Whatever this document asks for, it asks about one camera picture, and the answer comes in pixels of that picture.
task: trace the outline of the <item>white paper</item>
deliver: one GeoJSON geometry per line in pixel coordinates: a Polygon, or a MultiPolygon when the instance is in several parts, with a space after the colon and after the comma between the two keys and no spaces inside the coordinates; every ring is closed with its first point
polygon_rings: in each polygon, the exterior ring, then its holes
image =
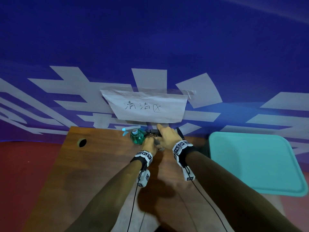
{"type": "Polygon", "coordinates": [[[101,90],[120,120],[155,123],[181,122],[187,95],[101,90]]]}

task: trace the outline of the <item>table top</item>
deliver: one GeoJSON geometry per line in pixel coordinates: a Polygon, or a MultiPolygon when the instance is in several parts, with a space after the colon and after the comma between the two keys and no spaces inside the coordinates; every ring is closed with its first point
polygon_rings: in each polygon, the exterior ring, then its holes
{"type": "MultiPolygon", "coordinates": [[[[196,146],[206,141],[194,137],[186,137],[186,140],[196,146]]],[[[121,131],[71,127],[24,231],[64,231],[140,148],[128,135],[123,137],[121,131]],[[81,138],[87,140],[84,147],[78,146],[81,138]]],[[[138,187],[129,231],[153,232],[159,226],[168,231],[225,231],[194,185],[184,181],[170,150],[157,152],[148,169],[149,182],[144,188],[138,187]]],[[[197,181],[196,184],[228,231],[233,231],[197,181]]],[[[127,230],[135,188],[136,185],[112,231],[127,230]]]]}

